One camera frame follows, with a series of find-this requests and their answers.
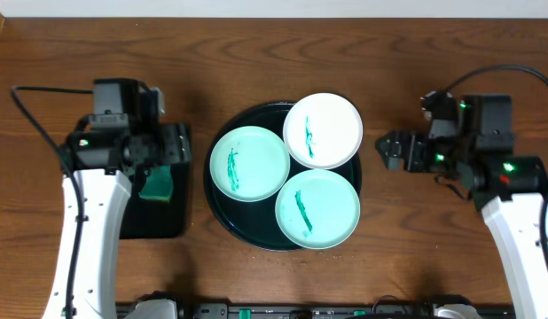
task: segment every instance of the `plate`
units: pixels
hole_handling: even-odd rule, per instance
[[[276,220],[294,243],[325,249],[342,243],[359,223],[361,205],[341,175],[311,169],[292,177],[276,199]]]
[[[252,202],[272,196],[290,173],[284,142],[266,128],[236,128],[221,137],[209,162],[215,185],[230,198]]]
[[[310,168],[331,169],[355,155],[363,122],[345,98],[317,93],[301,99],[284,122],[284,143],[292,157]]]

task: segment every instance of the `green led light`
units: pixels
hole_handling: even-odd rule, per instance
[[[514,170],[514,165],[511,163],[503,163],[503,167],[507,172],[512,172]]]

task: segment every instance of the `light green plate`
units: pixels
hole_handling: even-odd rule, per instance
[[[290,154],[272,131],[248,126],[221,137],[209,166],[219,190],[230,198],[252,202],[282,187],[290,173]]]
[[[351,184],[332,171],[312,169],[292,177],[276,199],[276,220],[297,245],[325,249],[342,243],[361,214]]]

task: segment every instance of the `green marker stroke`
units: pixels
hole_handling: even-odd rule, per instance
[[[306,207],[301,202],[301,191],[295,192],[295,203],[298,205],[298,209],[300,209],[303,221],[306,222],[306,226],[308,226],[309,233],[311,233],[311,230],[313,230],[313,226],[311,226],[311,222],[309,222],[309,218],[306,215]]]
[[[308,146],[309,156],[313,159],[313,151],[311,150],[311,145],[313,145],[312,138],[313,135],[309,130],[309,116],[306,116],[306,145]]]
[[[231,154],[227,159],[227,174],[231,180],[231,189],[232,191],[237,191],[239,188],[239,178],[237,177],[237,167],[235,166],[235,155],[239,154],[238,152],[233,152],[231,148]]]

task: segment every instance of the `black tray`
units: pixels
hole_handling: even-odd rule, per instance
[[[244,126],[257,126],[267,128],[282,137],[282,128],[284,119],[294,102],[276,102],[253,107],[237,115],[230,120],[217,134],[211,144],[205,160],[205,169],[203,171],[203,181],[205,185],[205,195],[215,217],[221,224],[234,236],[240,240],[272,251],[291,251],[301,249],[282,233],[278,223],[274,206],[278,193],[257,202],[246,203],[229,198],[219,190],[209,171],[209,161],[213,148],[225,134]],[[292,176],[308,170],[309,168],[299,164],[290,157],[290,175]],[[345,177],[359,194],[361,191],[361,161],[358,153],[347,163],[332,169],[333,172]]]

